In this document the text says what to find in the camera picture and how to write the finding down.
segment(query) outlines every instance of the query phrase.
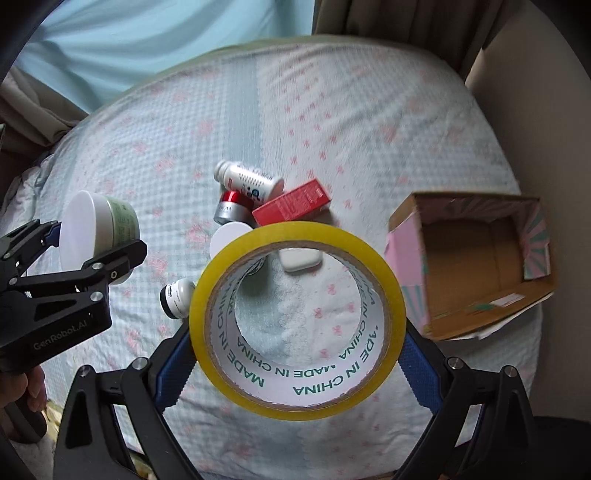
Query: blue gripper pad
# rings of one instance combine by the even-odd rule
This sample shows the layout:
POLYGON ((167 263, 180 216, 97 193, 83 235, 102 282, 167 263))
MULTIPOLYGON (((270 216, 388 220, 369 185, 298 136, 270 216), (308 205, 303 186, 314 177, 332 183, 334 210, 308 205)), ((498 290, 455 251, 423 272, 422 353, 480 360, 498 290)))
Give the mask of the blue gripper pad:
POLYGON ((59 247, 60 246, 60 232, 61 232, 61 223, 56 223, 51 227, 49 233, 45 236, 45 242, 47 245, 52 247, 59 247))
POLYGON ((404 336, 398 363, 419 404, 435 415, 443 404, 439 376, 408 333, 404 336))
POLYGON ((197 359, 191 347, 191 337, 187 332, 168 357, 156 379, 154 405, 160 413, 165 408, 176 404, 196 364, 197 359))

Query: yellow tape roll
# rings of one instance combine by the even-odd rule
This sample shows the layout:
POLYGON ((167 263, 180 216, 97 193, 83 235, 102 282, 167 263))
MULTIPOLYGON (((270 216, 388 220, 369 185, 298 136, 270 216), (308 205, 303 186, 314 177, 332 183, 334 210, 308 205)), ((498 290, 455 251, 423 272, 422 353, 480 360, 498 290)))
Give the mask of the yellow tape roll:
POLYGON ((404 341, 400 287, 382 257, 359 238, 313 222, 284 222, 234 240, 207 266, 193 294, 191 343, 202 370, 234 403, 281 420, 314 420, 347 410, 372 394, 393 369, 404 341), (307 368, 255 352, 234 314, 236 292, 260 258, 281 248, 315 248, 348 267, 361 296, 350 345, 307 368))

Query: light blue curtain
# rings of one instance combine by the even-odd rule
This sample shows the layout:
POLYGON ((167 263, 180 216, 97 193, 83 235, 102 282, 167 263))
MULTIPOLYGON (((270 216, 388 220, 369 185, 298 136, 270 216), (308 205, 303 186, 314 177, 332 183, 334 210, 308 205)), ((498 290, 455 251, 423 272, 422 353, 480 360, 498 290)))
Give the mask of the light blue curtain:
POLYGON ((66 0, 16 65, 86 112, 216 48, 311 33, 314 0, 66 0))

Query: white jar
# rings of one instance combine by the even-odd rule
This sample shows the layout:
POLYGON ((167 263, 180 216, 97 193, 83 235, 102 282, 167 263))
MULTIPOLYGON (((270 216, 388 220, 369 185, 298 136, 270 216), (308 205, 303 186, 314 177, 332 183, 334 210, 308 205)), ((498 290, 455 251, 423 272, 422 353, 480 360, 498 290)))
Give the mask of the white jar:
MULTIPOLYGON (((138 217, 129 203, 81 190, 72 197, 61 218, 61 267, 65 271, 79 270, 87 260, 137 239, 138 217)), ((112 283, 123 283, 132 271, 112 283)))
POLYGON ((234 190, 262 205, 283 193, 284 180, 260 168, 221 160, 213 170, 213 178, 227 190, 234 190))

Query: bed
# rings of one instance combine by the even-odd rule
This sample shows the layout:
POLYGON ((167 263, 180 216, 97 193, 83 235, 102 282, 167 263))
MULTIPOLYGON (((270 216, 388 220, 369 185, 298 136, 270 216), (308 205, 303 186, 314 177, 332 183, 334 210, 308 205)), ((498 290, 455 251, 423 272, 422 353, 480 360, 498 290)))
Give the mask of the bed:
MULTIPOLYGON (((46 362, 63 405, 74 372, 127 366, 178 328, 160 288, 198 279, 209 258, 221 159, 282 174, 286 188, 317 177, 330 222, 383 252, 387 219, 412 191, 519 193, 515 177, 462 79, 434 55, 401 44, 315 35, 214 51, 134 87, 81 122, 9 193, 0 234, 32 218, 61 218, 88 189, 137 211, 146 262, 111 288, 113 326, 46 362)), ((48 251, 32 273, 60 269, 48 251)), ((246 283, 238 319, 251 345, 288 364, 329 357, 351 336, 359 304, 350 275, 285 275, 278 259, 246 283)), ((527 389, 537 367, 539 306, 482 340, 444 342, 477 368, 513 364, 527 389)), ((134 438, 124 411, 125 439, 134 438)), ((460 441, 470 438, 474 410, 460 441)), ((336 417, 286 422, 230 403, 197 367, 165 417, 200 472, 237 479, 358 479, 402 464, 430 419, 396 367, 369 399, 336 417)))

